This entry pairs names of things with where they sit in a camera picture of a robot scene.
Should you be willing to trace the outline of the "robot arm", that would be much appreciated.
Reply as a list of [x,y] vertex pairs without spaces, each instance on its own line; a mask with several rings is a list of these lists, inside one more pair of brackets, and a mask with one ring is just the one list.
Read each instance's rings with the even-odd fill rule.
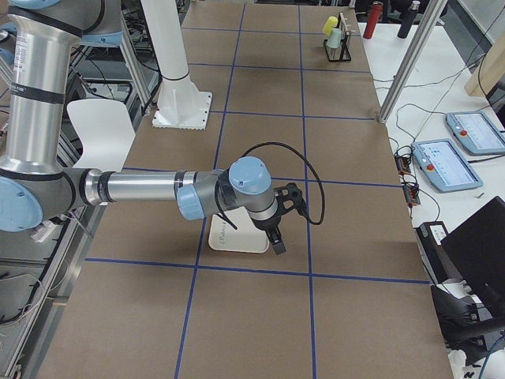
[[274,251],[285,251],[281,218],[307,213],[301,191],[274,187],[266,165],[246,152],[226,170],[125,173],[135,133],[124,103],[67,102],[70,50],[117,46],[117,1],[12,1],[17,29],[6,150],[1,158],[1,229],[20,232],[85,205],[176,201],[187,220],[226,218],[243,208]]

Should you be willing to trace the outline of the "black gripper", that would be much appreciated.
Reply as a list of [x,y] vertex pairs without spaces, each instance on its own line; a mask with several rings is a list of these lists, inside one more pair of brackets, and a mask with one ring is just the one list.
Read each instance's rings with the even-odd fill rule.
[[267,219],[260,221],[260,229],[267,231],[267,238],[276,255],[286,252],[286,247],[282,240],[282,234],[279,230],[281,218],[296,210],[300,216],[304,215],[304,198],[302,191],[294,182],[287,183],[285,186],[274,188],[277,210],[275,214]]

